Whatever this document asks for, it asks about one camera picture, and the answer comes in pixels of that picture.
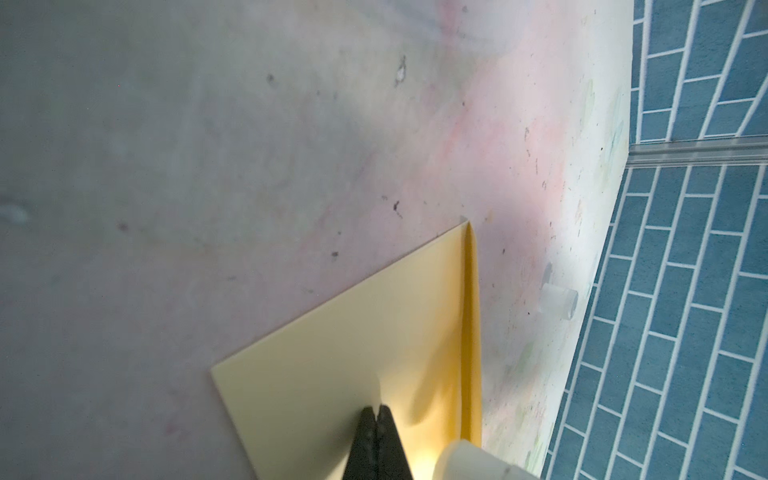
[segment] blue tile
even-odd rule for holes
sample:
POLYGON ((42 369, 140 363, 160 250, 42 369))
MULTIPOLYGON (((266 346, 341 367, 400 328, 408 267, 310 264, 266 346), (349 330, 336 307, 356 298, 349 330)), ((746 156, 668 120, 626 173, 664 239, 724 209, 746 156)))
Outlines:
POLYGON ((763 100, 757 106, 755 113, 752 114, 750 122, 744 128, 744 135, 767 135, 768 134, 768 95, 763 96, 763 100))
POLYGON ((672 129, 673 141, 694 140, 699 137, 716 87, 716 78, 683 84, 680 104, 677 107, 677 116, 672 129))
POLYGON ((741 271, 768 274, 768 200, 757 201, 741 271))
POLYGON ((563 393, 563 396, 560 398, 560 409, 558 410, 558 419, 554 421, 554 426, 552 427, 552 438, 549 440, 550 452, 554 452, 554 444, 558 440, 558 432, 560 432, 560 422, 562 422, 563 420, 563 413, 565 412, 565 403, 567 401, 568 401, 568 394, 563 393))
POLYGON ((608 227, 608 233, 605 235, 605 241, 603 242, 603 253, 600 254, 600 262, 598 263, 598 271, 594 275, 594 282, 597 283, 600 278, 600 272, 603 271, 603 264, 605 263, 605 256, 608 255, 608 241, 611 239, 611 231, 613 227, 608 227))
POLYGON ((736 426, 704 414, 688 465, 688 478, 723 478, 736 426))
POLYGON ((616 412, 624 408, 630 377, 643 338, 650 299, 643 296, 627 295, 621 322, 616 335, 611 360, 605 369, 600 404, 616 412))
POLYGON ((667 126, 670 123, 670 112, 658 111, 653 114, 643 114, 641 140, 658 140, 667 137, 667 126))
POLYGON ((634 0, 634 19, 638 20, 645 16, 645 1, 634 0))
POLYGON ((722 167, 693 167, 688 177, 689 194, 713 194, 717 187, 717 178, 722 167))
POLYGON ((723 189, 712 222, 713 230, 744 230, 746 211, 752 200, 757 170, 757 166, 726 167, 723 189))
POLYGON ((565 417, 565 422, 582 432, 587 429, 589 415, 592 411, 592 403, 594 403, 594 394, 598 390, 599 382, 599 372, 587 367, 579 369, 576 385, 573 389, 573 397, 571 398, 571 408, 568 409, 568 416, 565 417))
POLYGON ((735 134, 751 104, 751 101, 741 101, 737 104, 717 105, 707 135, 735 134))
POLYGON ((552 464, 550 480, 573 480, 583 441, 584 437, 581 435, 571 430, 563 429, 558 456, 555 457, 554 464, 552 464))
POLYGON ((656 182, 654 200, 650 203, 648 225, 671 227, 677 198, 685 178, 685 167, 662 168, 656 182))
POLYGON ((640 473, 640 467, 632 465, 621 457, 616 457, 611 480, 640 480, 640 473))
POLYGON ((552 455, 547 454, 547 458, 544 459, 544 466, 541 468, 541 477, 547 478, 547 472, 549 472, 549 462, 552 461, 552 455))
POLYGON ((768 355, 763 356, 736 464, 768 478, 768 355))
POLYGON ((650 17, 648 53, 680 48, 685 45, 690 0, 656 0, 650 17))
POLYGON ((677 480, 684 458, 685 448, 657 436, 654 452, 650 454, 646 478, 649 480, 677 480))
POLYGON ((677 85, 682 53, 649 58, 645 73, 644 110, 660 110, 672 106, 672 97, 677 85))
POLYGON ((667 267, 664 278, 661 280, 654 317, 650 322, 651 330, 664 335, 677 336, 693 273, 694 271, 688 268, 667 267))
POLYGON ((589 338, 587 339, 587 345, 584 347, 584 355, 581 357, 581 361, 602 368, 613 331, 614 327, 612 325, 600 320, 593 321, 592 327, 589 329, 589 338))
POLYGON ((633 168, 627 192, 633 194, 648 194, 654 184, 655 168, 633 168))
POLYGON ((650 335, 646 337, 643 359, 637 371, 637 382, 661 390, 667 380, 673 348, 674 343, 669 340, 650 335))
POLYGON ((619 310, 621 294, 624 292, 624 283, 627 281, 629 266, 629 260, 608 258, 600 295, 597 299, 598 304, 594 308, 596 316, 616 320, 616 313, 619 310))
POLYGON ((720 348, 739 355, 755 356, 766 309, 768 280, 740 276, 733 291, 720 348))
POLYGON ((720 314, 690 309, 659 430, 688 441, 710 362, 720 314))
POLYGON ((574 372, 576 371, 576 364, 578 363, 578 354, 581 351, 581 343, 584 341, 584 333, 587 331, 587 325, 589 324, 589 316, 592 314, 592 302, 597 296, 598 288, 592 287, 592 292, 589 296, 589 302, 587 302, 587 312, 584 314, 584 320, 581 322, 581 331, 579 332, 578 340, 576 341, 576 350, 574 351, 574 358, 571 361, 571 370, 568 372, 568 379, 565 381, 565 388, 571 388, 571 380, 574 378, 574 372))
POLYGON ((635 387, 627 409, 627 418, 624 420, 619 452, 638 462, 644 460, 660 399, 661 397, 653 392, 635 387))
POLYGON ((632 88, 640 86, 640 55, 643 47, 643 24, 632 28, 632 88))
POLYGON ((619 418, 604 410, 594 413, 592 430, 587 440, 587 450, 584 452, 584 462, 581 469, 595 478, 604 478, 611 460, 611 450, 619 426, 619 418))
POLYGON ((744 33, 768 29, 768 0, 757 0, 752 7, 750 20, 746 24, 744 33))
POLYGON ((723 71, 743 5, 744 0, 726 0, 701 7, 685 78, 716 75, 723 71))
POLYGON ((634 272, 632 272, 630 290, 642 293, 654 292, 669 235, 670 233, 666 230, 645 230, 640 250, 637 252, 634 272))
POLYGON ((768 35, 742 38, 720 100, 739 100, 757 95, 768 73, 768 35))
POLYGON ((624 206, 621 209, 619 224, 616 227, 611 253, 629 257, 634 255, 634 247, 637 243, 640 225, 643 223, 646 202, 648 202, 647 197, 624 198, 624 206))
POLYGON ((725 295, 733 273, 733 263, 739 250, 741 237, 710 235, 707 251, 701 262, 694 302, 709 306, 725 305, 725 295))
POLYGON ((751 371, 751 363, 718 355, 707 395, 707 408, 738 419, 751 371))
POLYGON ((621 194, 624 191, 624 183, 627 181, 627 169, 624 169, 624 174, 621 175, 621 183, 619 184, 619 193, 616 196, 616 202, 614 203, 614 212, 611 215, 611 223, 616 221, 616 213, 619 208, 619 199, 621 198, 621 194))
POLYGON ((637 90, 630 92, 629 102, 629 143, 637 143, 637 90))
POLYGON ((683 200, 683 208, 680 210, 680 219, 677 221, 672 248, 670 249, 670 262, 689 263, 693 265, 699 257, 701 240, 704 229, 707 227, 707 218, 710 214, 710 198, 686 198, 683 200))

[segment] blue brick wall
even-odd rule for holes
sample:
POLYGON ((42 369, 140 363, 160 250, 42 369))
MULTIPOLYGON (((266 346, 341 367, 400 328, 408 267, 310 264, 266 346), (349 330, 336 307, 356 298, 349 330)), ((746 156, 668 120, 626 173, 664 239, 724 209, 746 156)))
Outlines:
POLYGON ((768 134, 768 0, 635 0, 630 142, 768 134))
POLYGON ((768 478, 766 343, 766 166, 628 169, 542 478, 768 478))

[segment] white cylindrical object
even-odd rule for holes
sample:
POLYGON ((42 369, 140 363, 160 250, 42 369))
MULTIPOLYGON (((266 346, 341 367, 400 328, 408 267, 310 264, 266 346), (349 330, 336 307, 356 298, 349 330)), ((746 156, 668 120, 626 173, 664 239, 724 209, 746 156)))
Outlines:
POLYGON ((578 303, 578 292, 570 288, 545 283, 541 286, 538 310, 545 315, 570 320, 578 303))
POLYGON ((538 480, 520 467, 509 465, 466 440, 445 447, 432 480, 538 480))

